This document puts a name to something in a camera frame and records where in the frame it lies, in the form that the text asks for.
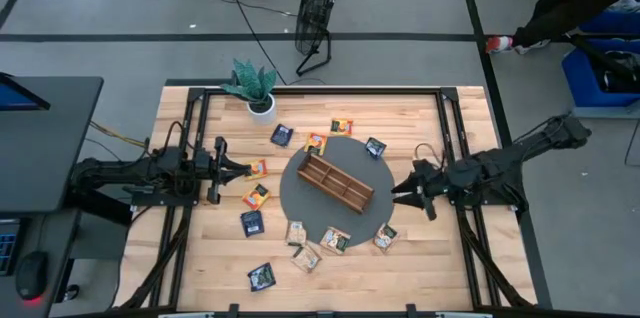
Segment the gray circular platform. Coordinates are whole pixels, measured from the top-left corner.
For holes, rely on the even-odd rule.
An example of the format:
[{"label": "gray circular platform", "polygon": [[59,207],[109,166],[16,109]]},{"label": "gray circular platform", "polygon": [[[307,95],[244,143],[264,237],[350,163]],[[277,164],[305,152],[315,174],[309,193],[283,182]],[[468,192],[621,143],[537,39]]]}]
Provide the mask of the gray circular platform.
[{"label": "gray circular platform", "polygon": [[351,234],[349,246],[369,241],[393,213],[393,176],[383,158],[373,159],[364,143],[347,137],[330,137],[326,161],[375,190],[363,214],[358,214],[298,176],[306,156],[302,149],[289,161],[280,182],[280,201],[289,220],[302,221],[307,239],[319,243],[328,226]]}]

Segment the potted plant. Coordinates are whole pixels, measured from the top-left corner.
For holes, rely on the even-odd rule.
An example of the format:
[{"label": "potted plant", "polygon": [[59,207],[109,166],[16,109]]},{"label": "potted plant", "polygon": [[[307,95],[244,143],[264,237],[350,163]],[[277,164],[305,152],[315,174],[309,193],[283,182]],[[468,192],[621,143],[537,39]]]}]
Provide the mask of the potted plant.
[{"label": "potted plant", "polygon": [[247,109],[257,124],[270,124],[276,120],[276,100],[271,89],[276,84],[276,71],[264,72],[264,67],[256,73],[250,61],[242,64],[233,60],[235,70],[231,73],[237,85],[223,84],[227,93],[247,102]]}]

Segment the keyboard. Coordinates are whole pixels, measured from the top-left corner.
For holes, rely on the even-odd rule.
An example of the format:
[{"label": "keyboard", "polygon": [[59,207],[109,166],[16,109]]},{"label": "keyboard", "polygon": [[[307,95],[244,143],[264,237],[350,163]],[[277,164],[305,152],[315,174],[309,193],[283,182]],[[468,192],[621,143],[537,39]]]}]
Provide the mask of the keyboard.
[{"label": "keyboard", "polygon": [[0,276],[10,276],[18,257],[23,219],[0,219]]}]

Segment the computer mouse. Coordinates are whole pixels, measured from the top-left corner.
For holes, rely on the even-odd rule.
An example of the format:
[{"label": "computer mouse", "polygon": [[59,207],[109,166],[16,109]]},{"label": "computer mouse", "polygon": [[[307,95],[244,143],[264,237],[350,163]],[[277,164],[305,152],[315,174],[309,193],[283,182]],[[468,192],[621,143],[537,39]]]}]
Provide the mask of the computer mouse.
[{"label": "computer mouse", "polygon": [[47,253],[35,251],[27,254],[16,270],[16,291],[23,300],[40,297],[47,287]]}]

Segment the blue storage container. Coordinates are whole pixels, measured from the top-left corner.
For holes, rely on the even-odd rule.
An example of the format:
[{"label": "blue storage container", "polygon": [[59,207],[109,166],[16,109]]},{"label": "blue storage container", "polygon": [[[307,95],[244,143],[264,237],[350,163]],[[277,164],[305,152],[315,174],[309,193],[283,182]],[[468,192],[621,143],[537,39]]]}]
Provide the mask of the blue storage container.
[{"label": "blue storage container", "polygon": [[[592,39],[589,43],[603,52],[617,50],[640,54],[640,41]],[[600,90],[589,58],[580,49],[575,49],[562,61],[562,68],[577,107],[626,107],[640,99],[640,94]]]},{"label": "blue storage container", "polygon": [[640,34],[640,13],[605,11],[580,25],[580,29],[587,33]]}]

